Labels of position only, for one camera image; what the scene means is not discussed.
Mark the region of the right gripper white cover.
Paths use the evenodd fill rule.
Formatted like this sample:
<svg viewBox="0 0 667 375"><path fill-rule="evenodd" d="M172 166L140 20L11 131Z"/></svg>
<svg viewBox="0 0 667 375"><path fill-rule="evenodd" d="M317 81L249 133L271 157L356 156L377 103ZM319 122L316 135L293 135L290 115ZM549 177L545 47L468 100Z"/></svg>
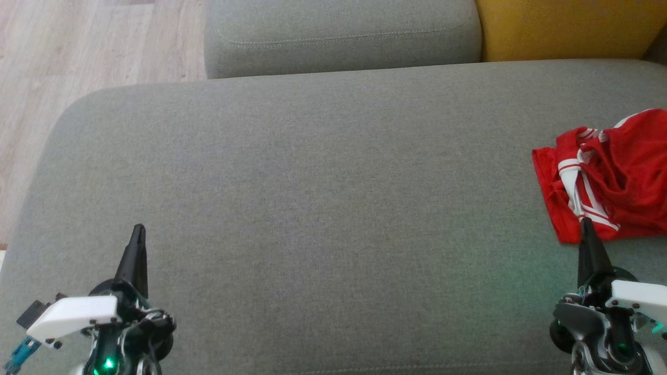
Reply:
<svg viewBox="0 0 667 375"><path fill-rule="evenodd" d="M553 309L552 343L570 355L569 375L667 375L667 359L635 335L649 323L667 340L667 286L612 266L589 217L580 222L577 286Z"/></svg>

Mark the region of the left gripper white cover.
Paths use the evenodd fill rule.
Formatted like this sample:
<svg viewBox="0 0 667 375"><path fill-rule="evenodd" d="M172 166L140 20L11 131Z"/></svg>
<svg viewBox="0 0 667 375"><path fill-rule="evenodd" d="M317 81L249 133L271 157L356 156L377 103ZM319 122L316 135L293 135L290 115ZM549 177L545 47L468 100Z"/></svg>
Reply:
<svg viewBox="0 0 667 375"><path fill-rule="evenodd" d="M160 362L174 343L176 320L148 300L146 228L135 224L115 273L88 296L60 297L27 327L48 347L79 332L91 339L75 375L164 375Z"/></svg>

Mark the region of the red mesh shorts white trim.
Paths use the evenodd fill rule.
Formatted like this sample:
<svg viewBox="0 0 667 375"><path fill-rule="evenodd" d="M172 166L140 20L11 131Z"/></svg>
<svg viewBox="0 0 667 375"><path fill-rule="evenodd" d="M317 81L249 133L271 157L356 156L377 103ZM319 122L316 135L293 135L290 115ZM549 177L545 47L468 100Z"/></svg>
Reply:
<svg viewBox="0 0 667 375"><path fill-rule="evenodd" d="M585 185L609 228L603 240L667 235L667 110L649 109L581 143Z"/></svg>

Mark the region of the large grey sofa seat cushion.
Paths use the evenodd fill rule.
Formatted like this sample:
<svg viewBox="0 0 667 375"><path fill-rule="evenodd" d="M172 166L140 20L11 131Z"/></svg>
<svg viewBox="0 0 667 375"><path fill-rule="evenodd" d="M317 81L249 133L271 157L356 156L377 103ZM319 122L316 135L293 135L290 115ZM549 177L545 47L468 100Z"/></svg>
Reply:
<svg viewBox="0 0 667 375"><path fill-rule="evenodd" d="M147 229L164 375L567 375L576 289L532 150L667 108L647 61L483 62L101 90L58 119L0 271L17 318Z"/></svg>

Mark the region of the yellow sofa back cushion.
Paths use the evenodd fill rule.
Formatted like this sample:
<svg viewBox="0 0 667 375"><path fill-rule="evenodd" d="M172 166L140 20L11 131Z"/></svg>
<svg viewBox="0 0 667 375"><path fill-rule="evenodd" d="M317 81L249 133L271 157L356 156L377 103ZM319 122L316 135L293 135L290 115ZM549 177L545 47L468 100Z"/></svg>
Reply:
<svg viewBox="0 0 667 375"><path fill-rule="evenodd" d="M475 0L485 61L641 59L667 0Z"/></svg>

